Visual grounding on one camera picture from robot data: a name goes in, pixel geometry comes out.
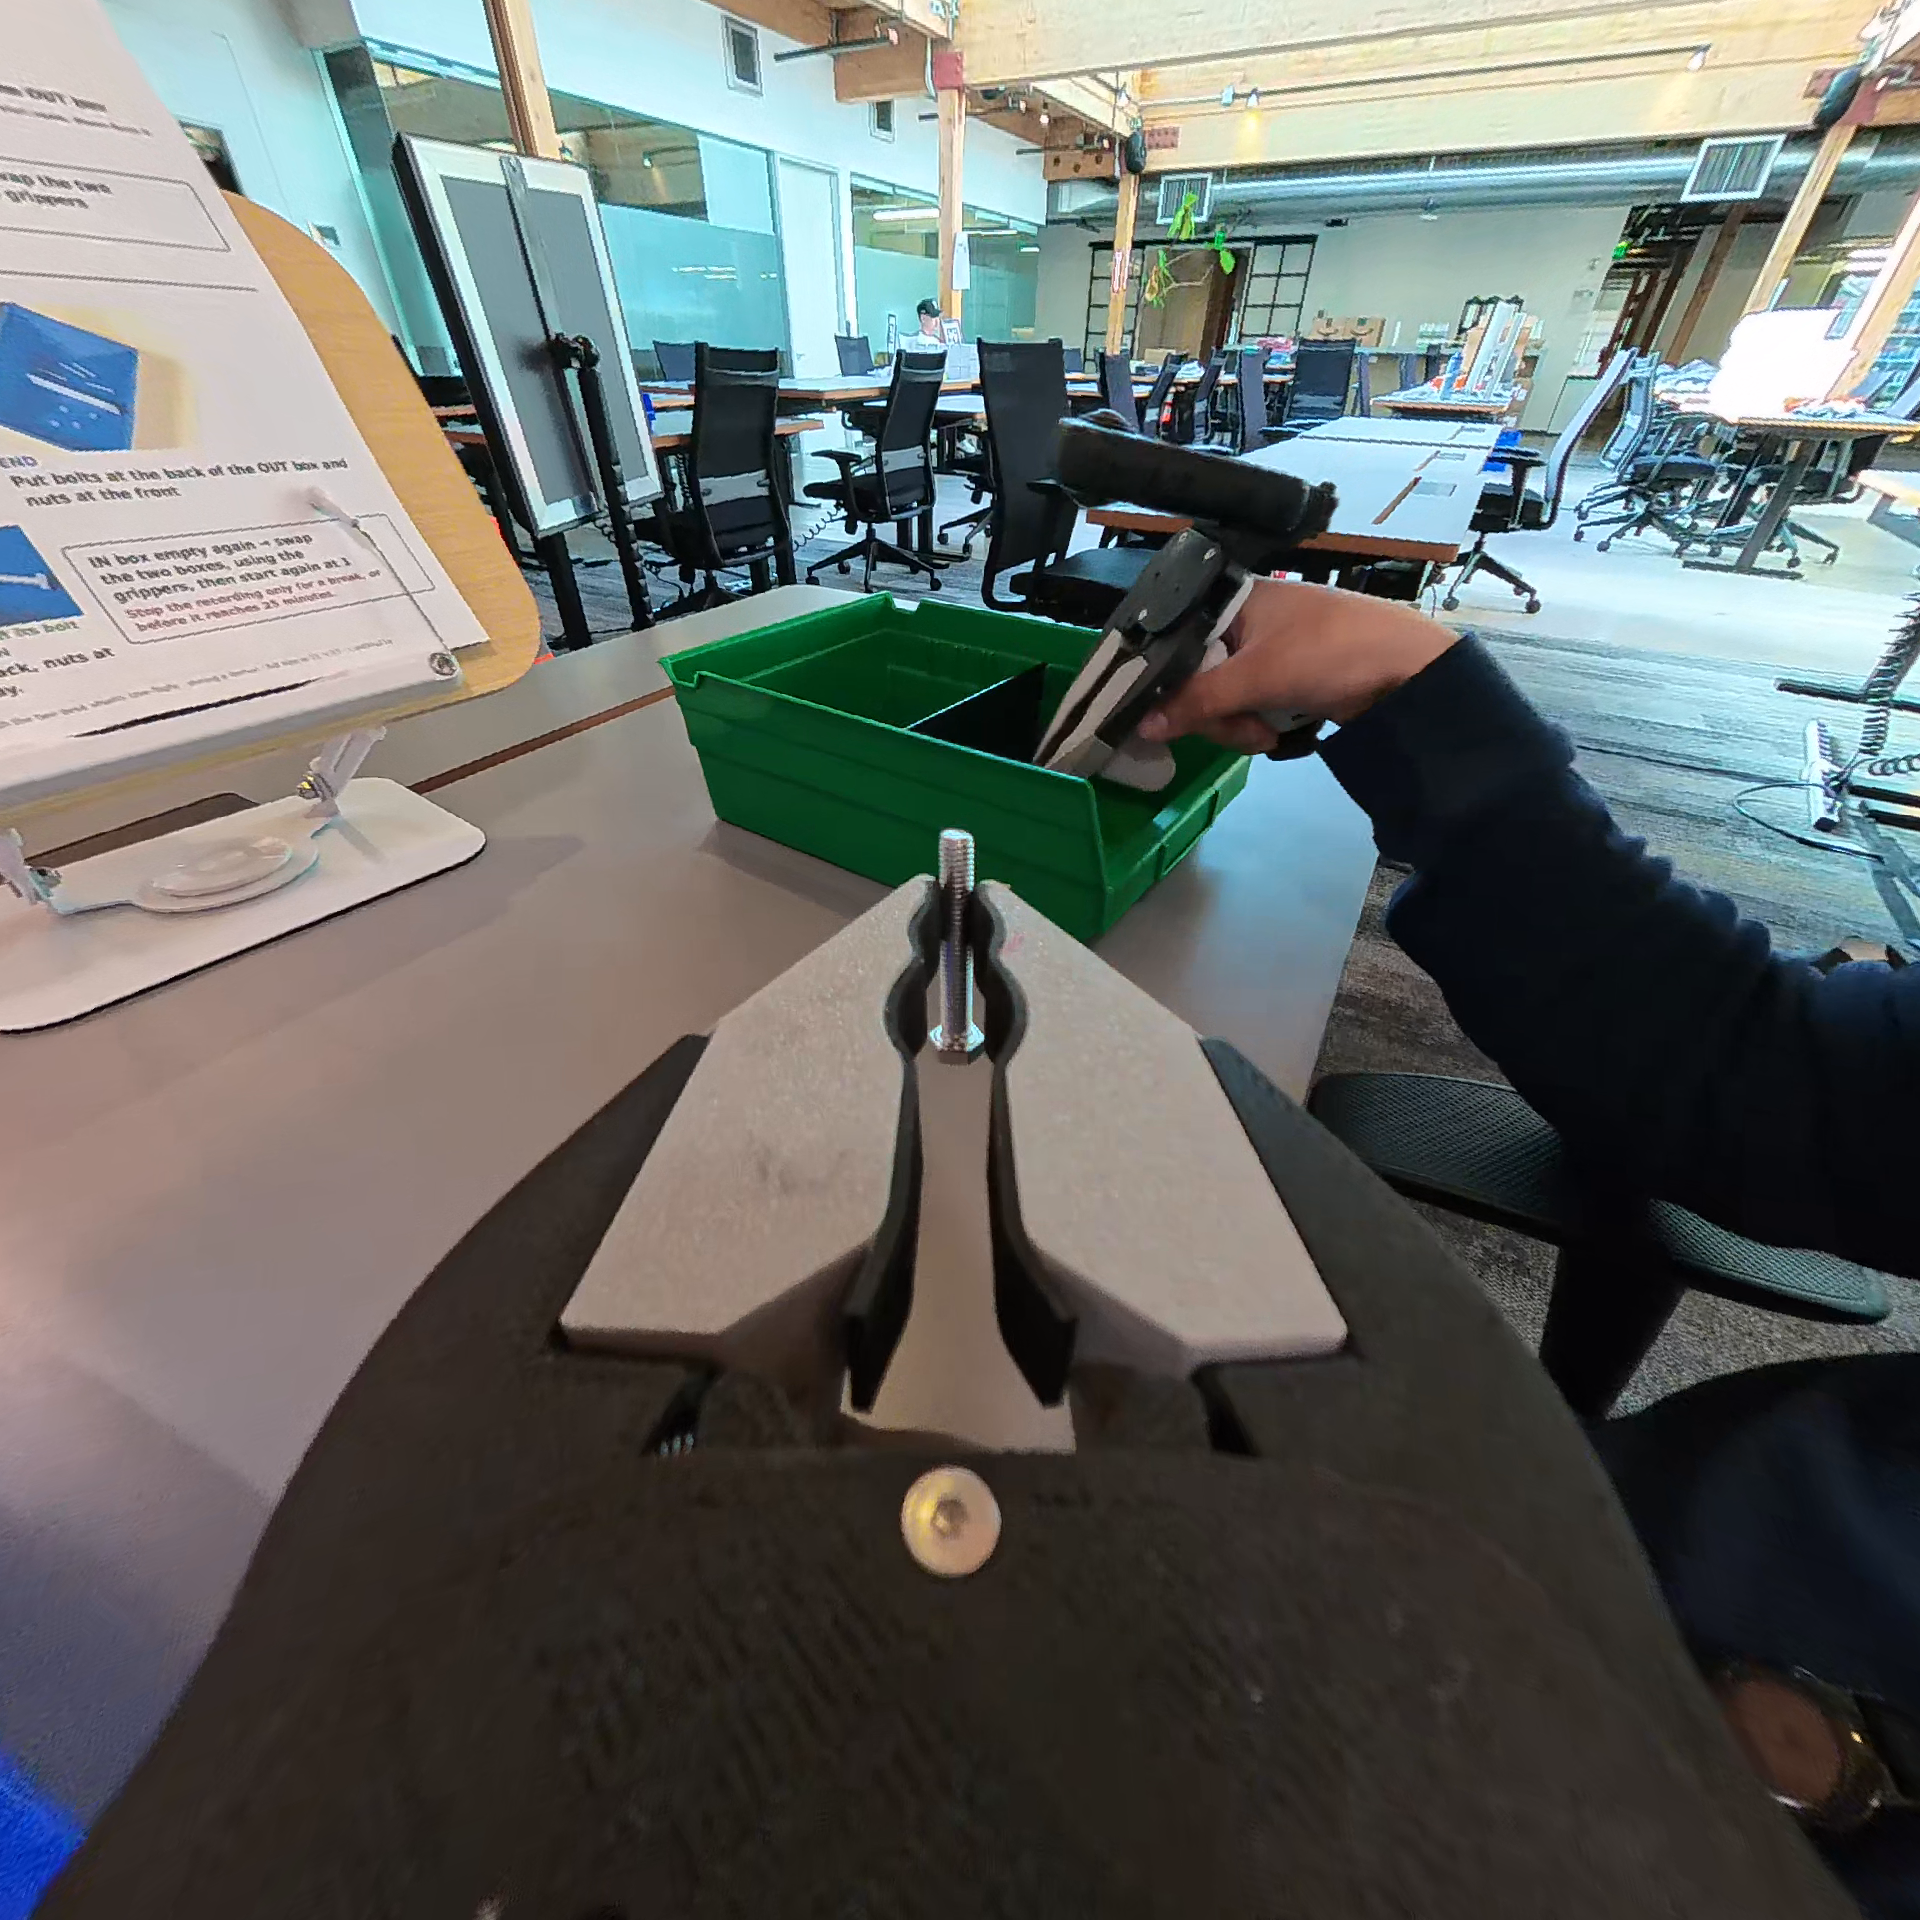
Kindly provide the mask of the silver hex bolt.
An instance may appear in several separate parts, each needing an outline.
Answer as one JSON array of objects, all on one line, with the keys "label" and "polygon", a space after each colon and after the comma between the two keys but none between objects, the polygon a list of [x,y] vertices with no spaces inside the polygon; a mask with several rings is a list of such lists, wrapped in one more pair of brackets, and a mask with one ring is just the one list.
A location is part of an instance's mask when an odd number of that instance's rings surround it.
[{"label": "silver hex bolt", "polygon": [[973,1018],[973,834],[939,834],[939,904],[943,904],[943,1016],[928,1029],[928,1044],[943,1064],[964,1068],[983,1051],[983,1033]]}]

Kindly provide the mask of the person's right hand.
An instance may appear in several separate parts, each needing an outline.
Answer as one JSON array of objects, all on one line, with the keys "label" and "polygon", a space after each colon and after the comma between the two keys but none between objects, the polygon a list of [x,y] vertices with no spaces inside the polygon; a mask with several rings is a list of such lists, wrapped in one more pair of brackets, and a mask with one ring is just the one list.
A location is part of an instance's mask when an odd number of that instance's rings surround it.
[{"label": "person's right hand", "polygon": [[1317,584],[1256,580],[1229,657],[1143,715],[1143,745],[1202,737],[1243,758],[1347,724],[1440,662],[1460,635],[1416,606]]}]

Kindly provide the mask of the green plastic bin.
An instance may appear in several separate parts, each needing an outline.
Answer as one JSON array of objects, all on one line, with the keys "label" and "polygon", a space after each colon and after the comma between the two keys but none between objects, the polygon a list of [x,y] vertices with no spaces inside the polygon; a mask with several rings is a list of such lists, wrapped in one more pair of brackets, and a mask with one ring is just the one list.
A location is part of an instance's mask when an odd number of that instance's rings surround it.
[{"label": "green plastic bin", "polygon": [[1138,795],[909,731],[1035,662],[1052,715],[1094,645],[1082,628],[878,593],[662,667],[722,822],[885,886],[932,871],[937,835],[961,828],[982,877],[1094,942],[1190,857],[1250,763],[1187,745],[1166,791]]}]

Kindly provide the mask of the person's right forearm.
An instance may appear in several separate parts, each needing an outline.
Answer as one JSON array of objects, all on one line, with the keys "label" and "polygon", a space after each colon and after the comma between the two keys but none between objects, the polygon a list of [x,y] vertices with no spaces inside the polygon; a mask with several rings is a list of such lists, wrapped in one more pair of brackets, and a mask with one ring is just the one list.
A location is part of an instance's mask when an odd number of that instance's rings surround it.
[{"label": "person's right forearm", "polygon": [[1832,973],[1631,839],[1467,638],[1324,741],[1390,936],[1604,1184],[1917,1276],[1914,965]]}]

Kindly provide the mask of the person's dark clothing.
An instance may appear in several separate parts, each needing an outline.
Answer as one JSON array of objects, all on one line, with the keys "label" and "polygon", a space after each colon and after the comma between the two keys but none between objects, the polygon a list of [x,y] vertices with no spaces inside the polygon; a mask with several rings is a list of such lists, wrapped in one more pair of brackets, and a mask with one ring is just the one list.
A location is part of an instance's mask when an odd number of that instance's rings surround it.
[{"label": "person's dark clothing", "polygon": [[[1804,1669],[1879,1704],[1914,1800],[1917,1355],[1709,1379],[1593,1441],[1704,1678]],[[1810,1840],[1866,1915],[1917,1915],[1914,1803]]]}]

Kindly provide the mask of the instruction sheet on stand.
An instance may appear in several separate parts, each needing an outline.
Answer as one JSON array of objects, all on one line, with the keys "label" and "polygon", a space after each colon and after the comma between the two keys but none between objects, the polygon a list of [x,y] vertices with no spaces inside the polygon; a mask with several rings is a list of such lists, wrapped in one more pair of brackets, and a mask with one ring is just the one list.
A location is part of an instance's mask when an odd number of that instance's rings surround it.
[{"label": "instruction sheet on stand", "polygon": [[307,753],[300,784],[265,805],[208,795],[41,851],[20,849],[6,818],[11,1039],[121,1007],[478,860],[482,828],[366,776],[365,763],[404,720],[502,693],[541,653],[532,592],[369,299],[287,218],[242,196],[227,205],[484,640],[463,648],[460,685],[356,715],[331,737],[255,745],[248,756],[271,774]]}]

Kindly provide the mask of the round dark badge reel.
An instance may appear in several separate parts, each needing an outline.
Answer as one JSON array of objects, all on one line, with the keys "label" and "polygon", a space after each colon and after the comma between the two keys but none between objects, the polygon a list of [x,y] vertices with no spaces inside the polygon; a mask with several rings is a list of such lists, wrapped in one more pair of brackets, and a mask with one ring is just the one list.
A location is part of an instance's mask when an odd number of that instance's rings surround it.
[{"label": "round dark badge reel", "polygon": [[1709,1688],[1775,1803],[1805,1833],[1848,1838],[1887,1812],[1909,1812],[1888,1712],[1804,1669],[1726,1664]]}]

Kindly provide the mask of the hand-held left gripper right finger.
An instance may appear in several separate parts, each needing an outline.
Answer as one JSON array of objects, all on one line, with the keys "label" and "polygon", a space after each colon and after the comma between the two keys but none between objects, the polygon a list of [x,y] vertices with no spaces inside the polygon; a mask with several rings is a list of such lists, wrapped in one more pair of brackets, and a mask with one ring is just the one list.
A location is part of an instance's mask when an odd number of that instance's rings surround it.
[{"label": "hand-held left gripper right finger", "polygon": [[1347,1323],[1202,1035],[1005,882],[977,891],[993,1311],[1019,1379],[1330,1358]]}]

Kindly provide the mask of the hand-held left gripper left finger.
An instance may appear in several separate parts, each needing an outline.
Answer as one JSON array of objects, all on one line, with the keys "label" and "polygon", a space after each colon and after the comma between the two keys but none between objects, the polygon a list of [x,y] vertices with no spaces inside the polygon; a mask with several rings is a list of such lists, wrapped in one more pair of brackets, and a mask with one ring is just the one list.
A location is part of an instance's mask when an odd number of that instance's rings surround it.
[{"label": "hand-held left gripper left finger", "polygon": [[563,1310],[577,1350],[872,1411],[914,1307],[932,882],[716,1024]]}]

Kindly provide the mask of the black bin divider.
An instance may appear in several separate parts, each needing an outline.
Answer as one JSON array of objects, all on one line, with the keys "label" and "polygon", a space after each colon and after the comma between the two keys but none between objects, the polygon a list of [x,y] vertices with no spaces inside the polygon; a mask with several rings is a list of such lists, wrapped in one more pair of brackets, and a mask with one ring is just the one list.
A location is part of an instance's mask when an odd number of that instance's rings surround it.
[{"label": "black bin divider", "polygon": [[1043,737],[1045,715],[1045,667],[1035,662],[1012,678],[928,714],[909,731],[969,753],[1030,765]]}]

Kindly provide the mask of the grey panel board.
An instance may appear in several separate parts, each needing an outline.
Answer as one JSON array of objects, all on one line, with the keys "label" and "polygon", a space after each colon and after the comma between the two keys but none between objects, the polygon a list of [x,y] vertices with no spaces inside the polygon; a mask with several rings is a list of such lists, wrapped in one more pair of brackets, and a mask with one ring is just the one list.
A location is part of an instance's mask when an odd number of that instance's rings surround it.
[{"label": "grey panel board", "polygon": [[516,521],[645,514],[662,471],[590,175],[411,134],[392,172]]}]

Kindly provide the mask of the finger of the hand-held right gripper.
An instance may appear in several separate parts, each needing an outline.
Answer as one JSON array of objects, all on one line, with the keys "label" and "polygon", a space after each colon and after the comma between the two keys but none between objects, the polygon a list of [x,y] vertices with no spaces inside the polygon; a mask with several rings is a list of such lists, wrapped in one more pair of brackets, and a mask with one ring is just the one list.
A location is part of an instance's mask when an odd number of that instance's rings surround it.
[{"label": "finger of the hand-held right gripper", "polygon": [[1095,765],[1104,765],[1112,748],[1100,730],[1112,727],[1126,707],[1143,674],[1147,674],[1147,658],[1134,635],[1107,631],[1045,724],[1034,765],[1069,776],[1082,767],[1087,756],[1095,758]]},{"label": "finger of the hand-held right gripper", "polygon": [[1139,735],[1139,724],[1200,674],[1208,665],[1208,644],[1155,640],[1143,648],[1143,653],[1147,658],[1147,674],[1143,674],[1126,707],[1114,718],[1114,724],[1100,730],[1104,741],[1112,748],[1112,758],[1107,758],[1104,765],[1095,765],[1095,758],[1087,756],[1075,779],[1107,782],[1134,795],[1163,795],[1177,779],[1170,748],[1147,741]]}]

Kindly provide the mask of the green hanging plant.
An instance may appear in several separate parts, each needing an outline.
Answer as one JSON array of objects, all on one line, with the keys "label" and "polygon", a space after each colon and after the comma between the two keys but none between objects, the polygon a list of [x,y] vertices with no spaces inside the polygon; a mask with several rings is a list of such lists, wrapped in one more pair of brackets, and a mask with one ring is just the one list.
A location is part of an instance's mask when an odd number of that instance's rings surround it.
[{"label": "green hanging plant", "polygon": [[1187,188],[1173,214],[1163,218],[1163,243],[1155,248],[1139,291],[1147,307],[1160,311],[1179,291],[1212,291],[1216,281],[1233,281],[1235,251],[1229,229],[1208,208],[1208,191]]}]

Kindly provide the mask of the row of grey office chairs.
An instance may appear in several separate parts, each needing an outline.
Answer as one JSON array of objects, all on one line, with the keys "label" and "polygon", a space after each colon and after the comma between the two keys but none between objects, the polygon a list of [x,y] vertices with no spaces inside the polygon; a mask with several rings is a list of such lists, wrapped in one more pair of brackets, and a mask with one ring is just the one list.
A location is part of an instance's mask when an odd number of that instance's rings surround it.
[{"label": "row of grey office chairs", "polygon": [[1457,611],[1464,586],[1484,577],[1535,614],[1537,589],[1490,542],[1545,534],[1562,519],[1571,542],[1593,542],[1597,553],[1652,534],[1695,570],[1801,580],[1809,550],[1823,564],[1840,554],[1801,514],[1857,498],[1862,471],[1883,447],[1914,437],[1914,377],[1882,407],[1795,402],[1784,417],[1723,417],[1701,386],[1687,386],[1650,358],[1622,372],[1619,386],[1622,417],[1601,451],[1605,480],[1579,501],[1570,495],[1577,436],[1551,451],[1497,451],[1484,469],[1472,542],[1449,575],[1430,580],[1442,611]]}]

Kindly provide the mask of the white top desk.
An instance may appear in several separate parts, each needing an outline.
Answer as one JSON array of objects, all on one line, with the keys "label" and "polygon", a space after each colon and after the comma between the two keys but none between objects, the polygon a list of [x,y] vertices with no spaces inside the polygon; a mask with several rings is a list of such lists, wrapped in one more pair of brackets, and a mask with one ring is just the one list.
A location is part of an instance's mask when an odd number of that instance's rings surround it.
[{"label": "white top desk", "polygon": [[1497,420],[1338,420],[1310,436],[1212,467],[1235,480],[1190,485],[1200,451],[1152,445],[1121,464],[1114,485],[1069,486],[1084,516],[1120,532],[1173,534],[1208,524],[1222,534],[1280,542],[1290,563],[1453,563],[1472,545],[1484,471],[1502,439]]}]

